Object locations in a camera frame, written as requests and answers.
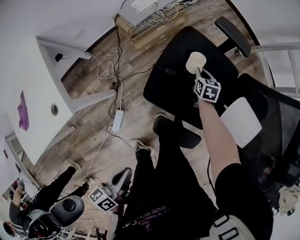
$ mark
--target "person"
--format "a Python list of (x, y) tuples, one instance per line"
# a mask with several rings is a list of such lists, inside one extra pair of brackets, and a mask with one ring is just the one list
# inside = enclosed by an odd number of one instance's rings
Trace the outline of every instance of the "person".
[[(23, 184), (19, 184), (14, 192), (13, 201), (9, 207), (10, 222), (4, 222), (3, 227), (7, 234), (10, 236), (18, 236), (21, 239), (26, 237), (26, 233), (23, 230), (24, 222), (33, 210), (49, 211), (50, 207), (57, 202), (62, 190), (71, 180), (72, 176), (79, 170), (80, 165), (67, 159), (69, 167), (64, 171), (55, 181), (50, 185), (43, 187), (39, 193), (35, 196), (33, 203), (24, 210), (20, 210), (21, 198), (23, 194)], [(83, 197), (89, 189), (89, 184), (92, 179), (85, 180), (83, 185), (77, 188), (74, 192), (68, 196)]]
[[(240, 164), (236, 143), (214, 106), (203, 100), (198, 104), (218, 211), (240, 219), (256, 240), (270, 239), (273, 211), (267, 198)], [(124, 215), (116, 212), (121, 216), (116, 230), (106, 221), (108, 240), (194, 240), (210, 235), (217, 208), (200, 187), (175, 132), (159, 135), (155, 169), (153, 148), (131, 140), (137, 159), (131, 200)]]

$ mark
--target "forearm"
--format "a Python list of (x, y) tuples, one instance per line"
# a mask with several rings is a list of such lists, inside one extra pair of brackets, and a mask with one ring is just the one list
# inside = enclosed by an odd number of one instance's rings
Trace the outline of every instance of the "forearm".
[(23, 186), (19, 185), (14, 192), (13, 204), (17, 207), (21, 204)]
[(198, 101), (205, 141), (210, 154), (214, 181), (219, 173), (232, 163), (240, 163), (233, 136), (221, 121), (211, 103)]

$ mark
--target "metal ladder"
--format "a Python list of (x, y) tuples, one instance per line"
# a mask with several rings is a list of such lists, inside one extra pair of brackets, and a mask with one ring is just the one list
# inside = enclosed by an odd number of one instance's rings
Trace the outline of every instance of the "metal ladder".
[[(282, 51), (282, 50), (286, 50), (289, 54), (290, 61), (292, 64), (294, 80), (295, 80), (295, 87), (275, 87), (274, 86), (272, 73), (271, 73), (265, 52)], [(265, 75), (265, 78), (267, 81), (267, 85), (269, 87), (271, 87), (272, 89), (274, 89), (282, 94), (285, 94), (289, 97), (300, 97), (299, 75), (298, 75), (298, 70), (297, 70), (297, 65), (296, 65), (296, 60), (295, 60), (293, 50), (300, 50), (300, 42), (255, 46), (255, 47), (251, 48), (251, 53), (258, 54), (258, 56), (262, 62), (263, 72), (264, 72), (264, 75)]]

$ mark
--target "black sleeve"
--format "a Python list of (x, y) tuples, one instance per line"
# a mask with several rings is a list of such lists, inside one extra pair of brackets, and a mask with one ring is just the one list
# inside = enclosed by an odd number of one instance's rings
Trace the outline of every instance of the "black sleeve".
[(11, 202), (9, 206), (9, 218), (13, 224), (19, 226), (23, 225), (23, 218), (20, 216), (20, 207), (14, 205), (13, 202)]
[(238, 217), (255, 239), (268, 240), (273, 229), (273, 211), (268, 199), (241, 164), (231, 164), (216, 180), (217, 206)]

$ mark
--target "power adapter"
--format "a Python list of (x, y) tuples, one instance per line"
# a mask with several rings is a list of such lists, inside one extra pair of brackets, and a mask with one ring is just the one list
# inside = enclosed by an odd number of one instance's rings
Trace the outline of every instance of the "power adapter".
[(123, 110), (117, 110), (116, 115), (113, 120), (112, 130), (114, 132), (118, 132), (121, 127), (121, 123), (123, 120), (124, 111)]

